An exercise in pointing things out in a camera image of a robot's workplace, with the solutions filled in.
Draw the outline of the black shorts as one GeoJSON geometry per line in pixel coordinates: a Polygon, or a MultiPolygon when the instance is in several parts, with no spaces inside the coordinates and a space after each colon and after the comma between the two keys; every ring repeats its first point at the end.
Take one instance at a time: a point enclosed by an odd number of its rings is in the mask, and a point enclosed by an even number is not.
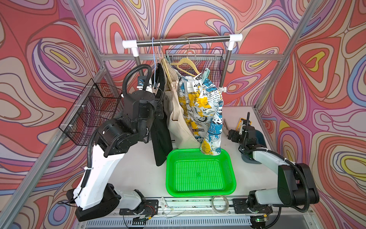
{"type": "MultiPolygon", "coordinates": [[[[159,84],[157,97],[164,98],[162,92],[165,90],[166,77],[161,64],[157,64],[155,69],[154,82],[159,84]]],[[[151,140],[156,166],[161,166],[167,159],[169,153],[173,150],[172,140],[167,127],[167,115],[163,111],[163,118],[156,118],[151,127],[151,140]]]]}

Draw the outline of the pink clothespin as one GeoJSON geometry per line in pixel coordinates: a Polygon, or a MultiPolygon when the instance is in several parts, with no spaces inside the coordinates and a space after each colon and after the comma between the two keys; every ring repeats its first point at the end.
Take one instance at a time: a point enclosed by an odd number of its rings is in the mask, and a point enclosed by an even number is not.
{"type": "Polygon", "coordinates": [[[152,85],[152,93],[154,93],[155,95],[157,95],[157,93],[158,93],[159,85],[160,84],[152,85]]]}

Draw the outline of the light blue wire hanger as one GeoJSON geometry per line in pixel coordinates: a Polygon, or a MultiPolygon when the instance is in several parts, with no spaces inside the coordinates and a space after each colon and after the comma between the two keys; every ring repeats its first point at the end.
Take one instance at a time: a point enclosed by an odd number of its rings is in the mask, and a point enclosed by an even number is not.
{"type": "Polygon", "coordinates": [[[156,54],[155,54],[155,47],[154,47],[154,37],[152,37],[152,54],[153,54],[153,62],[154,62],[154,77],[153,77],[153,86],[158,87],[158,83],[156,81],[156,70],[157,70],[157,61],[156,61],[156,54]]]}

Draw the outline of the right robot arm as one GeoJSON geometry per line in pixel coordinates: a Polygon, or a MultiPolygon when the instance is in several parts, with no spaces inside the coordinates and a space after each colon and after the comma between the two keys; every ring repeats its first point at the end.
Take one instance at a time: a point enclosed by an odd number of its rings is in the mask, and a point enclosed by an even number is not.
{"type": "Polygon", "coordinates": [[[228,139],[239,145],[242,160],[249,164],[264,165],[277,176],[277,187],[253,190],[249,193],[246,206],[256,211],[265,206],[289,207],[307,212],[320,196],[310,167],[295,163],[267,148],[264,135],[251,125],[250,115],[239,122],[239,129],[231,129],[228,139]]]}

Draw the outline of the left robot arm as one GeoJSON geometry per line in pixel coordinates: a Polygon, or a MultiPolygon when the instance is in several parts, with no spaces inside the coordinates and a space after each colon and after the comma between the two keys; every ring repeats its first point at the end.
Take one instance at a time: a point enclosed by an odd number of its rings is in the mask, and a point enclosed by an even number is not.
{"type": "Polygon", "coordinates": [[[135,189],[120,191],[109,179],[120,160],[130,147],[138,142],[149,142],[149,134],[158,116],[162,99],[148,91],[152,76],[150,65],[141,64],[126,75],[122,96],[124,110],[99,126],[91,135],[87,145],[87,166],[77,188],[67,191],[68,204],[76,204],[75,215],[79,222],[105,217],[116,208],[143,212],[146,199],[135,189]],[[127,92],[130,78],[140,70],[147,70],[142,90],[127,92]]]}

